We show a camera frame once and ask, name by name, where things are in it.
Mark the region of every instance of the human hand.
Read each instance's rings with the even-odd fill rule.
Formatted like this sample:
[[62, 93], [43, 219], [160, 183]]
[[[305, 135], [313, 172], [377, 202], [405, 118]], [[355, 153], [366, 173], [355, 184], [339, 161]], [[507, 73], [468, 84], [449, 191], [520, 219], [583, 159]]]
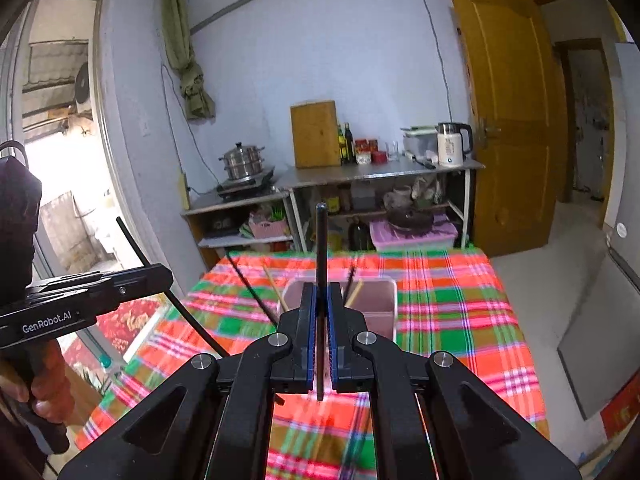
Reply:
[[[33, 411], [42, 418], [59, 424], [74, 410], [71, 384], [65, 376], [65, 360], [60, 345], [53, 339], [46, 343], [42, 355], [44, 370], [31, 383], [36, 398]], [[14, 368], [0, 360], [0, 389], [18, 402], [29, 400], [29, 390]]]

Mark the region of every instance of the metal screw cap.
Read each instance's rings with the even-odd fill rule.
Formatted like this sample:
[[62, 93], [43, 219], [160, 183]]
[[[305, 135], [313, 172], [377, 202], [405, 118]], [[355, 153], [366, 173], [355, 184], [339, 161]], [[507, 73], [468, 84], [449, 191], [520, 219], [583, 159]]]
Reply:
[[289, 338], [282, 332], [275, 332], [269, 336], [267, 341], [271, 346], [283, 346], [287, 344]]
[[198, 370], [204, 370], [205, 368], [209, 368], [212, 362], [213, 362], [212, 357], [207, 354], [198, 354], [191, 358], [191, 366], [193, 366], [194, 368], [197, 368]]
[[373, 343], [375, 343], [378, 338], [373, 332], [360, 332], [356, 336], [356, 339], [363, 345], [373, 345]]
[[453, 364], [453, 356], [449, 352], [436, 352], [433, 362], [442, 368], [449, 368]]

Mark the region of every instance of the electric kettle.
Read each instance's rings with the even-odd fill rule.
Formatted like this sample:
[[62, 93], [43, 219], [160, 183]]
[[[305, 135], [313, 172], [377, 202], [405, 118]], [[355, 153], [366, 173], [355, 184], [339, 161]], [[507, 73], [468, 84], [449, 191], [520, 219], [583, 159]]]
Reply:
[[[466, 145], [464, 148], [462, 131], [466, 131]], [[464, 123], [438, 124], [438, 161], [446, 168], [462, 166], [465, 156], [474, 148], [474, 136], [471, 126]]]

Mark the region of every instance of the jar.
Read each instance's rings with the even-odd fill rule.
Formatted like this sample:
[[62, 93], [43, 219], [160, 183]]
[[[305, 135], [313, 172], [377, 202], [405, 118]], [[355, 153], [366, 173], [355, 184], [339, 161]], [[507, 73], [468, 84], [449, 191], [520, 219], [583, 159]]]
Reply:
[[353, 143], [355, 145], [356, 154], [369, 151], [369, 141], [367, 139], [356, 139]]
[[356, 162], [358, 164], [371, 164], [371, 152], [356, 153]]
[[351, 184], [338, 184], [338, 195], [340, 195], [340, 211], [348, 213], [351, 205]]
[[325, 186], [322, 189], [322, 199], [326, 203], [326, 208], [329, 211], [329, 214], [336, 214], [340, 212], [340, 195], [337, 187]]

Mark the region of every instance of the wooden chopstick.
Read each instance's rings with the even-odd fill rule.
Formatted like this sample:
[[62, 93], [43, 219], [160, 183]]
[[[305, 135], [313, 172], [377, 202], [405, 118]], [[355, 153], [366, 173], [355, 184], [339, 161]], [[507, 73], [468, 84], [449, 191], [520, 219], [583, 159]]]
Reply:
[[280, 301], [280, 304], [282, 305], [282, 311], [286, 312], [287, 310], [289, 310], [289, 306], [287, 305], [287, 302], [284, 301], [284, 298], [280, 293], [280, 289], [276, 286], [276, 282], [273, 280], [273, 276], [271, 275], [271, 273], [269, 272], [269, 269], [267, 269], [266, 266], [263, 265], [262, 269], [264, 270], [264, 273], [267, 275], [267, 279], [269, 280], [269, 283], [271, 283], [273, 290], [276, 291], [276, 296], [278, 297], [278, 301]]
[[356, 300], [356, 297], [360, 293], [360, 289], [362, 288], [363, 285], [364, 285], [363, 281], [360, 281], [360, 282], [356, 283], [356, 288], [353, 289], [353, 292], [349, 296], [349, 299], [347, 300], [347, 303], [344, 304], [344, 306], [346, 308], [351, 308], [351, 305]]

